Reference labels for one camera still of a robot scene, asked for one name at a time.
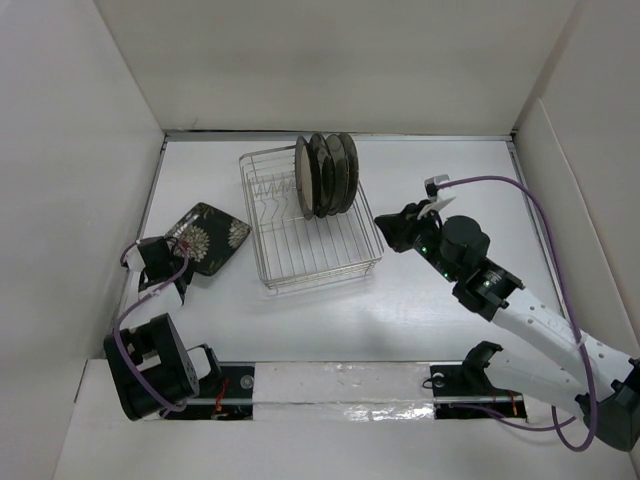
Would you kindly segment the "black square floral plate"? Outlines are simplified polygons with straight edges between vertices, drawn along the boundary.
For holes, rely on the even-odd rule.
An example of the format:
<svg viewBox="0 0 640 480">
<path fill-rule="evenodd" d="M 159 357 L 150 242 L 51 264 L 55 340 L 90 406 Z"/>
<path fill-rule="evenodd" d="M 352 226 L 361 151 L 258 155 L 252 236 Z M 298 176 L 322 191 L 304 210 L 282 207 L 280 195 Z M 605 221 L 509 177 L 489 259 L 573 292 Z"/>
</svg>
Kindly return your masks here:
<svg viewBox="0 0 640 480">
<path fill-rule="evenodd" d="M 244 221 L 199 202 L 165 234 L 172 253 L 186 252 L 193 271 L 212 277 L 234 256 L 251 233 Z"/>
</svg>

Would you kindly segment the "cream plate with tree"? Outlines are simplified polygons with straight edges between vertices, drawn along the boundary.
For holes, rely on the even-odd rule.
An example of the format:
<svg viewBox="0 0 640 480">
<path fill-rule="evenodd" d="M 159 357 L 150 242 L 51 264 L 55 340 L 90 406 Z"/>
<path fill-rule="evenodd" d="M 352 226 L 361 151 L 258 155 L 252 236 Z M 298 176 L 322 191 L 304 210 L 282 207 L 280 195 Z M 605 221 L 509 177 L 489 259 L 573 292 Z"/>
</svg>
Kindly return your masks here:
<svg viewBox="0 0 640 480">
<path fill-rule="evenodd" d="M 333 216 L 341 211 L 345 202 L 349 185 L 349 161 L 346 153 L 346 137 L 344 132 L 331 134 L 326 138 L 326 145 L 333 165 L 333 193 L 328 214 Z"/>
</svg>

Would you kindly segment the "grey plate with deer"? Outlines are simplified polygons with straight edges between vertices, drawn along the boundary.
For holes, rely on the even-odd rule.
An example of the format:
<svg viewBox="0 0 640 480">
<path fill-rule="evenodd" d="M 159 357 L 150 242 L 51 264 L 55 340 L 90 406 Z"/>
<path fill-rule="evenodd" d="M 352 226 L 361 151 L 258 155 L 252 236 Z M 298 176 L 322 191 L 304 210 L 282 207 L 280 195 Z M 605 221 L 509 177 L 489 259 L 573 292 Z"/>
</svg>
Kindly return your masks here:
<svg viewBox="0 0 640 480">
<path fill-rule="evenodd" d="M 340 210 L 341 213 L 344 213 L 351 208 L 357 193 L 359 183 L 359 158 L 357 147 L 352 136 L 348 133 L 339 133 L 338 137 L 345 150 L 348 163 L 347 193 L 345 194 Z"/>
</svg>

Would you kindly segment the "black striped rim plate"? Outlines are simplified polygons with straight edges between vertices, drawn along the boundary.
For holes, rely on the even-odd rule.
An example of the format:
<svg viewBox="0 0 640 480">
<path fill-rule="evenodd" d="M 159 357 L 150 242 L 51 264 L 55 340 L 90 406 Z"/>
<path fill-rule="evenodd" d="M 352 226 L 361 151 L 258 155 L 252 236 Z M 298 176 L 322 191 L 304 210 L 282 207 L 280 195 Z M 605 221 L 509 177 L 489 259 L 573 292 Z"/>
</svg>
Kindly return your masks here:
<svg viewBox="0 0 640 480">
<path fill-rule="evenodd" d="M 322 134 L 314 133 L 311 136 L 310 145 L 319 167 L 320 196 L 316 202 L 315 215 L 324 218 L 329 214 L 335 191 L 335 165 Z"/>
</svg>

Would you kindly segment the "brown rim cream plate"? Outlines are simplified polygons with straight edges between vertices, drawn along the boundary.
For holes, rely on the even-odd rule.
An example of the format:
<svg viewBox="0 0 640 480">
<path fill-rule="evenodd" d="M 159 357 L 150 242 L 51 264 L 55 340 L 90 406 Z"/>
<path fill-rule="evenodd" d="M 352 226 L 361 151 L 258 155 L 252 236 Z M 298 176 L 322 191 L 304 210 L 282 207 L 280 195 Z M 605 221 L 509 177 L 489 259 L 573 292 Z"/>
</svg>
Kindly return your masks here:
<svg viewBox="0 0 640 480">
<path fill-rule="evenodd" d="M 320 200 L 320 169 L 313 149 L 303 136 L 296 139 L 294 165 L 298 202 L 303 217 L 310 220 Z"/>
</svg>

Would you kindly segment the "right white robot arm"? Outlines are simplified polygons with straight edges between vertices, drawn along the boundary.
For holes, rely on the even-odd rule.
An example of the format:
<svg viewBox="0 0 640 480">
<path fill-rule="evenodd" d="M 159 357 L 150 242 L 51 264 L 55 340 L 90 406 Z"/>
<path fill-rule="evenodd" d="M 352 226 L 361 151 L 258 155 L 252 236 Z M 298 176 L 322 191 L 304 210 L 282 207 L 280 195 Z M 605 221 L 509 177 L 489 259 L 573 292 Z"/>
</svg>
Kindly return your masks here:
<svg viewBox="0 0 640 480">
<path fill-rule="evenodd" d="M 453 285 L 469 312 L 503 328 L 553 362 L 534 370 L 498 344 L 483 341 L 464 360 L 474 393 L 515 389 L 579 417 L 608 446 L 631 451 L 639 440 L 639 362 L 574 329 L 523 282 L 487 256 L 490 238 L 467 216 L 442 220 L 429 201 L 374 220 L 397 253 L 416 251 Z"/>
</svg>

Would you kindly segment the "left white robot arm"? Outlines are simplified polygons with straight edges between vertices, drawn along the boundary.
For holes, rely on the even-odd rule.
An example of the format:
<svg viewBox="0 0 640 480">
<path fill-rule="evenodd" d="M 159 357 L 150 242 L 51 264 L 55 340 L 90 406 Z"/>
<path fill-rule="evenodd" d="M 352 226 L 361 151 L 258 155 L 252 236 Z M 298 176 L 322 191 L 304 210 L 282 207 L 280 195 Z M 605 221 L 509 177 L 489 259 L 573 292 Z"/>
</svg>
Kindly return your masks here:
<svg viewBox="0 0 640 480">
<path fill-rule="evenodd" d="M 171 318 L 186 299 L 194 269 L 175 237 L 139 239 L 120 257 L 139 275 L 132 305 L 115 320 L 103 347 L 121 407 L 128 419 L 183 411 L 197 396 L 223 393 L 228 385 L 208 345 L 208 362 L 193 365 Z"/>
</svg>

